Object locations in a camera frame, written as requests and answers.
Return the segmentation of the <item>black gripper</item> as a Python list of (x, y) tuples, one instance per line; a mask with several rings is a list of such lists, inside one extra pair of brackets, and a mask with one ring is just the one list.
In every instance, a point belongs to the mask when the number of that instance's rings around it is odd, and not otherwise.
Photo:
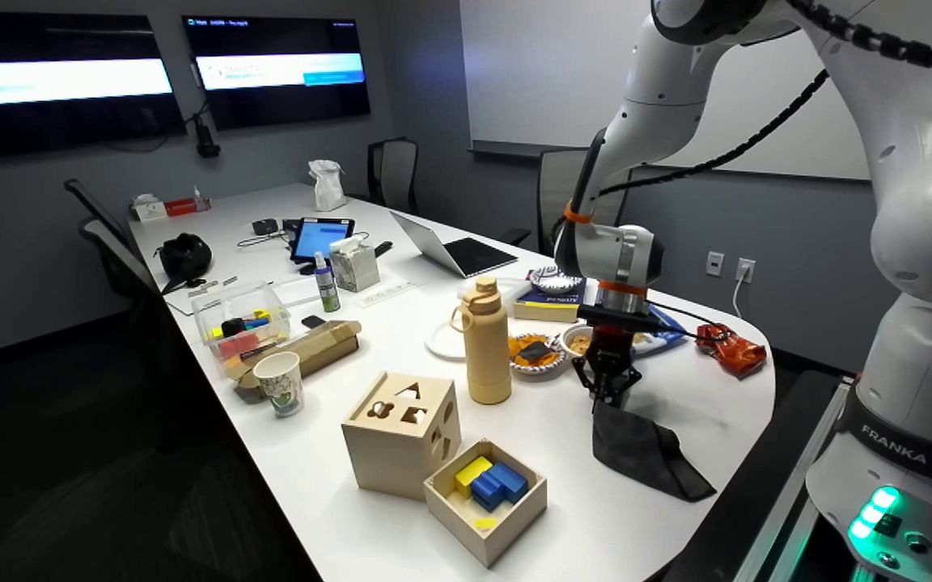
[(592, 342), (578, 363), (579, 383), (592, 395), (624, 395), (642, 372), (631, 366), (631, 340), (638, 333), (653, 333), (659, 319), (642, 306), (638, 315), (623, 315), (609, 306), (579, 306), (579, 316), (592, 325)]

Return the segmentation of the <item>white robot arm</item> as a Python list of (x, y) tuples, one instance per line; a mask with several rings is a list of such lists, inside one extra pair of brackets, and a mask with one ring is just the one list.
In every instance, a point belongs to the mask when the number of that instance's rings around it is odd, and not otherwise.
[(585, 204), (692, 140), (730, 48), (790, 32), (814, 41), (858, 127), (876, 200), (872, 254), (898, 288), (807, 492), (858, 575), (932, 582), (932, 0), (648, 0), (623, 106), (589, 146), (553, 254), (631, 319), (653, 235), (598, 227)]

